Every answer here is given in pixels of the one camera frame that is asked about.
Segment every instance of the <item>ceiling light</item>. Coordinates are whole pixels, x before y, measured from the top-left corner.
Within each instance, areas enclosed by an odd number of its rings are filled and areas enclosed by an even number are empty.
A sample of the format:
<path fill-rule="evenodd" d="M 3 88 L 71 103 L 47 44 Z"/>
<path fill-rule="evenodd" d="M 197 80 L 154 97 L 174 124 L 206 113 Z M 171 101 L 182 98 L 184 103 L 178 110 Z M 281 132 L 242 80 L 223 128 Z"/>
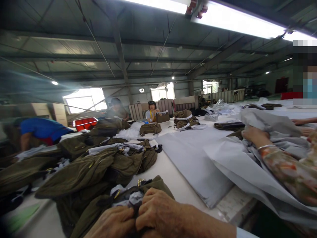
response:
<path fill-rule="evenodd" d="M 185 14 L 191 0 L 125 0 L 127 2 L 138 3 L 150 7 Z"/>
<path fill-rule="evenodd" d="M 192 21 L 265 39 L 281 36 L 286 30 L 283 26 L 273 24 L 215 2 L 209 3 L 208 11 L 204 14 L 202 19 L 197 19 L 193 16 Z M 313 38 L 304 33 L 295 31 L 292 34 L 286 34 L 284 39 L 293 41 Z"/>
<path fill-rule="evenodd" d="M 292 58 L 293 58 L 293 57 L 292 57 Z M 283 62 L 284 62 L 284 61 L 288 61 L 288 60 L 291 60 L 292 58 L 289 58 L 289 59 L 283 60 Z"/>

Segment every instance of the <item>red door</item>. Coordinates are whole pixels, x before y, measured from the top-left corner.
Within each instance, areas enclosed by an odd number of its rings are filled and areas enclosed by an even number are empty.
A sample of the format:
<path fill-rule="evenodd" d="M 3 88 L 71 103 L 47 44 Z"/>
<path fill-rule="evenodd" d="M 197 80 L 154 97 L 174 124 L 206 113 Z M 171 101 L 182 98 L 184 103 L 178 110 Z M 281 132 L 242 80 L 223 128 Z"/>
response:
<path fill-rule="evenodd" d="M 286 93 L 288 86 L 288 78 L 280 78 L 276 80 L 275 93 Z"/>

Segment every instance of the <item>metal roof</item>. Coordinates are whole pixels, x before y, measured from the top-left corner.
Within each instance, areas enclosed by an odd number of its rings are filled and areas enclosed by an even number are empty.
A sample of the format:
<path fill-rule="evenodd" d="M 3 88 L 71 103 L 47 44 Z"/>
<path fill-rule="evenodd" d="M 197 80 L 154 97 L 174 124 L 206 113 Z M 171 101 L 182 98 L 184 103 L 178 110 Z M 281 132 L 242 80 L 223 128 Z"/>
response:
<path fill-rule="evenodd" d="M 3 8 L 0 56 L 60 82 L 112 79 L 113 84 L 117 84 L 116 81 L 125 79 L 126 83 L 129 78 L 137 77 L 148 80 L 158 76 L 189 76 L 211 59 L 215 63 L 202 75 L 210 78 L 229 75 L 255 61 L 273 57 L 292 45 L 285 40 L 253 37 L 226 54 L 225 59 L 215 60 L 244 35 L 193 23 L 189 17 L 130 2 L 96 2 L 113 7 L 121 40 L 119 45 L 113 22 L 91 0 L 80 0 L 80 7 L 78 0 L 17 0 L 8 1 Z M 233 0 L 223 2 L 232 4 Z M 317 19 L 317 8 L 310 0 L 243 0 L 236 4 L 250 8 L 261 6 L 266 9 L 266 17 L 272 16 L 269 20 L 301 21 L 307 23 L 302 24 L 305 30 L 317 31 L 317 20 L 314 20 Z M 90 29 L 83 21 L 80 8 Z M 259 15 L 261 11 L 256 8 L 255 14 Z M 247 72 L 252 75 L 285 59 L 287 55 L 274 57 L 263 65 L 255 64 L 256 68 Z M 0 59 L 2 79 L 7 79 L 8 75 L 12 80 L 28 78 L 19 73 L 47 80 Z"/>

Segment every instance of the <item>red bin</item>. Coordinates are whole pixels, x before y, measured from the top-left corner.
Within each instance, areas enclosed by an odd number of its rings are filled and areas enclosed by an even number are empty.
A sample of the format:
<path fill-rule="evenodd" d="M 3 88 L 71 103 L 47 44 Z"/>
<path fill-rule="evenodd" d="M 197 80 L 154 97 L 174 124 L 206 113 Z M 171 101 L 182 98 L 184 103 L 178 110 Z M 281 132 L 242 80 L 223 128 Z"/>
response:
<path fill-rule="evenodd" d="M 281 100 L 303 98 L 303 92 L 281 93 Z"/>
<path fill-rule="evenodd" d="M 73 121 L 73 126 L 76 127 L 77 131 L 81 130 L 91 130 L 94 125 L 96 125 L 98 119 L 95 117 L 80 117 Z"/>

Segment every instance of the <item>window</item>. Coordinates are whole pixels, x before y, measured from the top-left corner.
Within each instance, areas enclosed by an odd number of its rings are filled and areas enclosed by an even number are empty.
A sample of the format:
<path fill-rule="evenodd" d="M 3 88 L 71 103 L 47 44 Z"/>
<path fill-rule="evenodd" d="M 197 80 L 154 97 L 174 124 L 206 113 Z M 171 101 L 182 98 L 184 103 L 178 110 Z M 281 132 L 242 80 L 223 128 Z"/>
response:
<path fill-rule="evenodd" d="M 168 91 L 165 90 L 164 86 L 160 88 L 156 88 L 156 89 L 151 89 L 153 101 L 159 101 L 161 98 L 174 99 L 175 98 L 174 84 L 167 83 L 166 88 L 168 89 Z"/>
<path fill-rule="evenodd" d="M 105 96 L 103 95 L 102 88 L 90 88 L 80 89 L 75 93 L 64 96 L 63 99 L 67 105 L 88 109 L 101 100 L 105 99 Z M 75 107 L 69 107 L 70 113 L 80 113 L 84 111 Z M 104 109 L 107 109 L 105 101 L 91 108 L 93 111 Z"/>
<path fill-rule="evenodd" d="M 202 87 L 204 88 L 205 94 L 208 93 L 217 93 L 218 92 L 218 85 L 219 83 L 217 82 L 207 82 L 207 81 L 202 81 Z"/>

